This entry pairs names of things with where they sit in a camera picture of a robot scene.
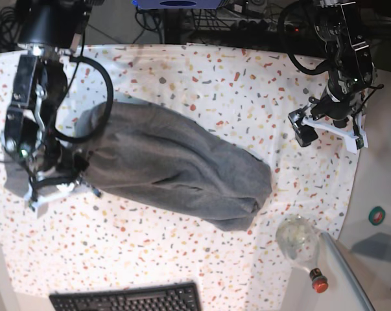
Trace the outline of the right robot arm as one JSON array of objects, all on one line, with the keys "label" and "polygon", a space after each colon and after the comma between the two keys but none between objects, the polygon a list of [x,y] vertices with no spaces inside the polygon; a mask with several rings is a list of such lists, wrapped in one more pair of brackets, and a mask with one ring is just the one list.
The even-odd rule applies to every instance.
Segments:
[{"label": "right robot arm", "polygon": [[[83,54],[85,29],[96,1],[31,1],[18,45],[20,56],[0,142],[5,154],[28,175],[23,199],[37,216],[48,205],[84,186],[86,159],[74,150],[100,136],[113,107],[113,84],[105,68]],[[69,93],[69,79],[61,62],[96,69],[106,85],[102,117],[89,133],[70,137],[56,128],[58,109]]]}]

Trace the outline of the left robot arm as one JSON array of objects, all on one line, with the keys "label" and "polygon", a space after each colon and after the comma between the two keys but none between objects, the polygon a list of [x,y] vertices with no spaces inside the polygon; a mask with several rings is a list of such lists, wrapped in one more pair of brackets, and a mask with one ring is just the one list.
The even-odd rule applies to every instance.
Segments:
[{"label": "left robot arm", "polygon": [[[285,20],[295,10],[302,10],[316,37],[324,44],[326,58],[314,69],[304,67],[296,59],[287,41]],[[347,151],[353,154],[368,147],[362,118],[368,99],[384,86],[374,84],[376,68],[362,31],[355,1],[295,1],[280,12],[277,32],[293,65],[309,76],[328,74],[322,96],[309,97],[304,107],[289,113],[302,148],[318,139],[317,130],[343,138]]]}]

